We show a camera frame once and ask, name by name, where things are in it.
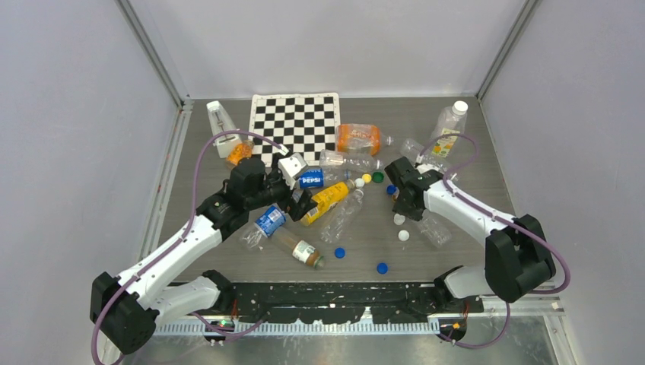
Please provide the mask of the brown coffee bottle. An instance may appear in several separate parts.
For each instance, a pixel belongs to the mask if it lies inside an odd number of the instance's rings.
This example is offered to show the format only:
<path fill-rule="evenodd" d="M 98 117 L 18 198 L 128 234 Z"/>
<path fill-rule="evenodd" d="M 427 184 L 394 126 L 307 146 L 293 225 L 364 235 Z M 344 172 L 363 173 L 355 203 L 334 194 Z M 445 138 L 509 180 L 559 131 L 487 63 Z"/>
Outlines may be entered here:
<path fill-rule="evenodd" d="M 326 263 L 324 255 L 315 246 L 284 227 L 279 227 L 271 235 L 270 240 L 308 267 L 321 269 Z"/>

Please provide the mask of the tall clear juice bottle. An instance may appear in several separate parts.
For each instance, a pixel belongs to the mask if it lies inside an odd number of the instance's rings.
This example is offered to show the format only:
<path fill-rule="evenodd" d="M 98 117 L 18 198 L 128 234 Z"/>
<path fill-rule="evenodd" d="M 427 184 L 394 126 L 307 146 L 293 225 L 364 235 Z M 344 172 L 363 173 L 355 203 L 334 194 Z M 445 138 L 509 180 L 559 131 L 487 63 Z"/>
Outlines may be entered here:
<path fill-rule="evenodd" d="M 431 133 L 431 140 L 438 138 L 432 147 L 433 152 L 441 157 L 447 157 L 450 154 L 457 140 L 456 136 L 444 137 L 444 135 L 458 134 L 465 131 L 468 112 L 463 116 L 455 115 L 452 112 L 452 105 L 441 110 L 437 118 L 437 124 Z"/>

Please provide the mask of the large white bottle cap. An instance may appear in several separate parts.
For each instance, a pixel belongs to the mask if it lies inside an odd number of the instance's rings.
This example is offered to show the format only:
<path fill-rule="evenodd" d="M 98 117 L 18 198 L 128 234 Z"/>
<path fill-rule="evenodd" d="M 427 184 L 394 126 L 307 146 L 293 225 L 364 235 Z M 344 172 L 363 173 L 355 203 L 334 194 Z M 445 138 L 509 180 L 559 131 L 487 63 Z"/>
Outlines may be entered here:
<path fill-rule="evenodd" d="M 453 105 L 452 105 L 452 112 L 455 115 L 458 116 L 463 116 L 468 112 L 469 106 L 465 101 L 462 100 L 457 100 Z"/>

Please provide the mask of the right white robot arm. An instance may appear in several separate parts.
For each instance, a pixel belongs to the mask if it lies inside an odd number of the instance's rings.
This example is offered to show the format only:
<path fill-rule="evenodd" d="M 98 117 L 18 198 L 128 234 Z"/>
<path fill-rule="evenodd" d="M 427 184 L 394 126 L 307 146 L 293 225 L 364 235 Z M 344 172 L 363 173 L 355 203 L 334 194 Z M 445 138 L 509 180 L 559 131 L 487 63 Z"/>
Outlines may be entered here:
<path fill-rule="evenodd" d="M 482 265 L 458 266 L 435 280 L 434 302 L 439 309 L 453 312 L 466 297 L 481 295 L 513 303 L 555 276 L 554 257 L 533 216 L 496 211 L 442 173 L 428 165 L 413 166 L 405 157 L 387 165 L 385 173 L 398 190 L 393 212 L 417 222 L 437 214 L 484 247 Z"/>

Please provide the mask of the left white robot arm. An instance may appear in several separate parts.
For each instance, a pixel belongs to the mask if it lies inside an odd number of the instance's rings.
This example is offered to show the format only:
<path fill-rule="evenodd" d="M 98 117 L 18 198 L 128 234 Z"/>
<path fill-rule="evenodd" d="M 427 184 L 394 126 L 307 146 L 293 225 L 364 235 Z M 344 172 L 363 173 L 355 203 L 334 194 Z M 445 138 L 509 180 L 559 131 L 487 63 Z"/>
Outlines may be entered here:
<path fill-rule="evenodd" d="M 315 203 L 310 191 L 293 197 L 299 176 L 308 167 L 294 153 L 275 154 L 271 171 L 257 157 L 241 160 L 222 188 L 201 204 L 174 236 L 145 259 L 116 276 L 98 275 L 91 287 L 93 336 L 105 335 L 123 354 L 142 348 L 157 327 L 202 309 L 227 313 L 234 302 L 232 284 L 218 271 L 206 271 L 177 287 L 171 282 L 207 251 L 217 247 L 259 208 L 277 205 L 300 220 Z"/>

